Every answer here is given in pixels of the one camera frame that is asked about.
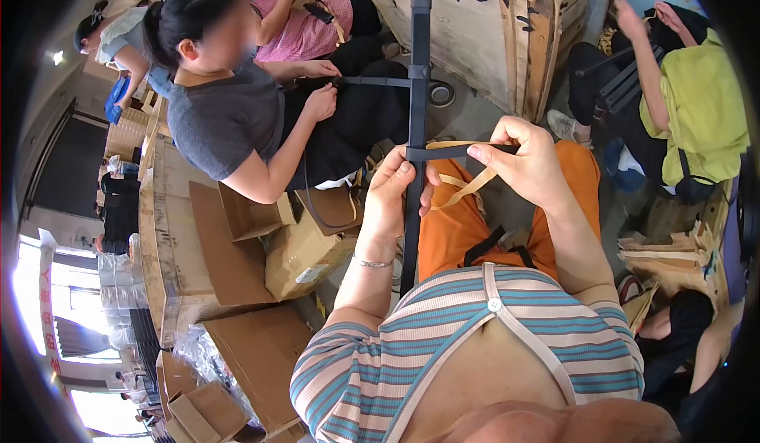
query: yellow-green shirt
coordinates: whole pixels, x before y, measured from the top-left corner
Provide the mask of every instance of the yellow-green shirt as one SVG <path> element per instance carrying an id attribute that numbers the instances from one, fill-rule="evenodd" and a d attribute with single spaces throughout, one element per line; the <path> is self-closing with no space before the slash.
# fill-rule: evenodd
<path id="1" fill-rule="evenodd" d="M 700 46 L 671 51 L 660 70 L 670 132 L 654 126 L 643 95 L 639 115 L 649 136 L 667 140 L 663 182 L 674 186 L 683 179 L 679 148 L 692 175 L 715 182 L 736 177 L 749 135 L 739 82 L 717 33 L 708 29 Z"/>

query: black hair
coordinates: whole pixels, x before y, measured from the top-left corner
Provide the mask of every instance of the black hair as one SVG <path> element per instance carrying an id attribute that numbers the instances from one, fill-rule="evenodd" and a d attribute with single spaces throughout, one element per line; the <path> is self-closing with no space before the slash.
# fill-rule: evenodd
<path id="1" fill-rule="evenodd" d="M 183 39 L 200 42 L 237 0 L 157 1 L 145 13 L 143 34 L 150 59 L 171 72 L 179 68 L 177 45 Z"/>
<path id="2" fill-rule="evenodd" d="M 82 50 L 82 39 L 89 37 L 90 34 L 100 26 L 100 23 L 105 19 L 103 17 L 103 11 L 108 6 L 108 0 L 100 0 L 93 6 L 93 12 L 85 17 L 82 22 L 77 26 L 77 30 L 74 31 L 74 49 L 77 52 Z"/>

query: woman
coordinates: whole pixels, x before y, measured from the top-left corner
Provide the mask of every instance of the woman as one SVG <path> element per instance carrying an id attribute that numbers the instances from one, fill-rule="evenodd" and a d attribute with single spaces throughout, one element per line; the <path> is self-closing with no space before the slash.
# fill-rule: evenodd
<path id="1" fill-rule="evenodd" d="M 74 48 L 84 55 L 96 52 L 95 60 L 101 64 L 113 64 L 122 72 L 131 72 L 127 91 L 116 102 L 122 111 L 129 107 L 146 74 L 148 84 L 159 95 L 168 96 L 172 86 L 169 71 L 150 65 L 146 58 L 142 19 L 147 7 L 129 8 L 116 16 L 104 17 L 106 6 L 108 0 L 98 1 L 93 13 L 79 23 L 74 32 Z"/>
<path id="2" fill-rule="evenodd" d="M 330 60 L 254 64 L 245 32 L 253 15 L 249 0 L 166 0 L 145 16 L 151 57 L 176 72 L 169 129 L 190 163 L 253 201 L 273 203 L 283 191 L 355 172 L 378 141 L 405 141 L 406 89 L 339 92 L 328 83 L 341 72 L 406 77 L 406 68 L 382 59 L 378 39 L 354 39 Z M 328 78 L 287 92 L 278 85 L 298 77 Z"/>
<path id="3" fill-rule="evenodd" d="M 698 44 L 673 8 L 655 4 L 657 18 L 673 30 L 685 49 L 669 52 L 657 65 L 647 30 L 628 1 L 616 0 L 617 22 L 634 50 L 641 91 L 608 118 L 644 174 L 655 184 L 687 200 L 706 199 L 712 184 L 736 177 L 739 155 L 749 145 L 739 84 L 715 31 Z M 599 91 L 619 73 L 609 64 L 587 77 L 575 76 L 606 59 L 591 44 L 573 46 L 570 72 L 570 118 L 552 110 L 547 119 L 562 139 L 589 144 Z M 691 180 L 682 181 L 688 172 Z"/>
<path id="4" fill-rule="evenodd" d="M 593 155 L 515 117 L 491 143 L 520 144 L 514 156 L 486 144 L 468 154 L 537 204 L 527 254 L 493 247 L 464 267 L 489 229 L 472 196 L 428 212 L 458 191 L 436 170 L 472 180 L 432 161 L 421 283 L 386 318 L 415 175 L 395 149 L 372 178 L 334 311 L 296 363 L 293 406 L 317 441 L 671 441 L 667 413 L 636 401 L 641 356 L 599 242 Z"/>
<path id="5" fill-rule="evenodd" d="M 382 25 L 371 0 L 321 0 L 320 9 L 335 16 L 345 36 L 375 36 Z M 256 59 L 262 62 L 303 61 L 335 51 L 339 37 L 333 24 L 325 24 L 309 11 L 294 8 L 296 0 L 251 0 L 255 15 L 251 33 Z"/>

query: white button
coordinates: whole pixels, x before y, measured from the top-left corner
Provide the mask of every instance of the white button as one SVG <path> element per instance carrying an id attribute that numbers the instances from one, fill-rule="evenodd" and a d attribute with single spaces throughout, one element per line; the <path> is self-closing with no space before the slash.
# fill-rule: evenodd
<path id="1" fill-rule="evenodd" d="M 488 300 L 488 310 L 497 312 L 499 309 L 502 308 L 502 299 L 501 298 L 491 298 Z"/>

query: hand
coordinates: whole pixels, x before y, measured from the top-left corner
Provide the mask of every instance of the hand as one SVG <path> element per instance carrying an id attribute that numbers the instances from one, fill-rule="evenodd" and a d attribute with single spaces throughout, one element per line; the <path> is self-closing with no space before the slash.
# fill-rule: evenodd
<path id="1" fill-rule="evenodd" d="M 337 88 L 333 84 L 327 84 L 309 95 L 301 115 L 307 115 L 314 123 L 326 120 L 335 113 L 336 100 Z"/>
<path id="2" fill-rule="evenodd" d="M 127 108 L 132 104 L 132 97 L 131 96 L 125 96 L 124 98 L 120 99 L 118 102 L 114 103 L 114 106 L 121 106 L 122 111 L 125 112 Z"/>
<path id="3" fill-rule="evenodd" d="M 340 70 L 330 61 L 303 61 L 301 74 L 304 77 L 342 77 Z"/>
<path id="4" fill-rule="evenodd" d="M 369 183 L 367 200 L 364 206 L 364 222 L 359 238 L 392 240 L 395 242 L 404 235 L 404 210 L 401 196 L 407 186 L 414 180 L 414 166 L 406 161 L 407 145 L 402 144 L 385 156 L 372 181 Z M 435 167 L 430 164 L 425 168 L 425 188 L 420 197 L 420 217 L 430 210 L 433 187 L 441 185 L 441 178 Z"/>
<path id="5" fill-rule="evenodd" d="M 491 135 L 493 144 L 519 144 L 514 155 L 487 144 L 473 144 L 467 154 L 499 173 L 504 182 L 544 210 L 562 205 L 572 194 L 559 167 L 552 135 L 516 116 L 503 116 Z"/>
<path id="6" fill-rule="evenodd" d="M 664 1 L 658 1 L 654 3 L 654 12 L 657 14 L 657 19 L 661 20 L 663 24 L 670 27 L 673 32 L 679 34 L 681 31 L 686 30 L 686 26 L 683 25 L 683 21 L 676 11 L 670 7 L 670 5 Z"/>
<path id="7" fill-rule="evenodd" d="M 633 11 L 628 1 L 615 0 L 615 9 L 618 13 L 618 26 L 625 37 L 628 37 L 631 42 L 648 38 L 644 22 L 636 11 Z"/>

